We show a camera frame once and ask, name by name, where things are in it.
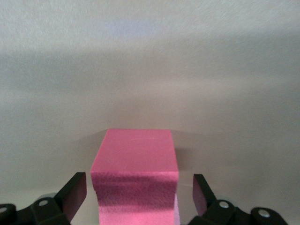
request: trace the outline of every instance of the screw head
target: screw head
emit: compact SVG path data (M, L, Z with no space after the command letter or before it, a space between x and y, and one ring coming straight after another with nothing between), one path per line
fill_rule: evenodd
M266 210L259 210L258 214L261 215L262 217L265 217L265 218L269 218L270 217L270 214Z
M47 205L48 204L48 201L47 200L42 200L38 203L39 206L44 206L44 205Z
M8 210L6 207L2 207L0 208L0 213L5 212L6 210Z
M224 208L224 209L228 209L229 208L229 205L227 202L220 202L219 205Z

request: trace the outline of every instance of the pink foam block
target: pink foam block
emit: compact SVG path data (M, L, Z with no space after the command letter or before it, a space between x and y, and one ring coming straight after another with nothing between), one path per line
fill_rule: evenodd
M170 130L109 129L91 177L101 225L179 224Z

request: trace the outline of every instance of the black mechanical part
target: black mechanical part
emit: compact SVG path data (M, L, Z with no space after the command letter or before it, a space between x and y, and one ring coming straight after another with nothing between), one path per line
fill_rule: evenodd
M16 211L0 204L0 225L70 225L86 197L86 174L77 172L54 198L42 198Z
M202 174L194 174L193 200L198 212L188 225L288 225L274 210L245 213L229 201L217 200Z

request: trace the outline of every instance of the gray backdrop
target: gray backdrop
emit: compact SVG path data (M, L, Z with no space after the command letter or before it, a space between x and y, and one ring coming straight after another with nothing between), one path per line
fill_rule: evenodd
M1 1L0 203L89 172L108 128L172 130L183 224L193 173L299 224L300 2Z

